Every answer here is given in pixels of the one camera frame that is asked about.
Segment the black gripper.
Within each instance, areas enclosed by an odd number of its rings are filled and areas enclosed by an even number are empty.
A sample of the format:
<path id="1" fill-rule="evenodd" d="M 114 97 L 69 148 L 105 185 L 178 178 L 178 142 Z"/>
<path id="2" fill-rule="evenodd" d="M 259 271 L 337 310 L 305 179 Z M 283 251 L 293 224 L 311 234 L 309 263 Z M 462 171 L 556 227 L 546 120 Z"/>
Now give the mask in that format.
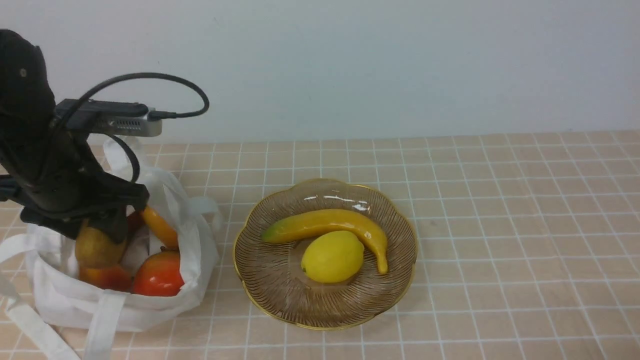
<path id="1" fill-rule="evenodd" d="M 128 237 L 127 208 L 146 208 L 150 194 L 138 183 L 140 162 L 123 139 L 112 137 L 130 160 L 130 180 L 103 170 L 87 139 L 69 131 L 52 135 L 25 122 L 1 122 L 1 200 L 23 207 L 20 219 L 78 236 L 84 220 L 115 244 Z"/>

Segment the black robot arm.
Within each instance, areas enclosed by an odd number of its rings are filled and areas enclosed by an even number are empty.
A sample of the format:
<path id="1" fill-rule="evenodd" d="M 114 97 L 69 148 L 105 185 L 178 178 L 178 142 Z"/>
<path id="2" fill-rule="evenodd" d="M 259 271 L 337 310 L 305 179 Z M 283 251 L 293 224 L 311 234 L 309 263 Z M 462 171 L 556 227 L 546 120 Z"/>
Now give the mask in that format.
<path id="1" fill-rule="evenodd" d="M 41 48 L 1 30 L 1 201 L 22 207 L 23 223 L 69 239 L 98 230 L 115 244 L 129 235 L 127 207 L 149 192 L 105 172 L 83 132 L 60 124 Z"/>

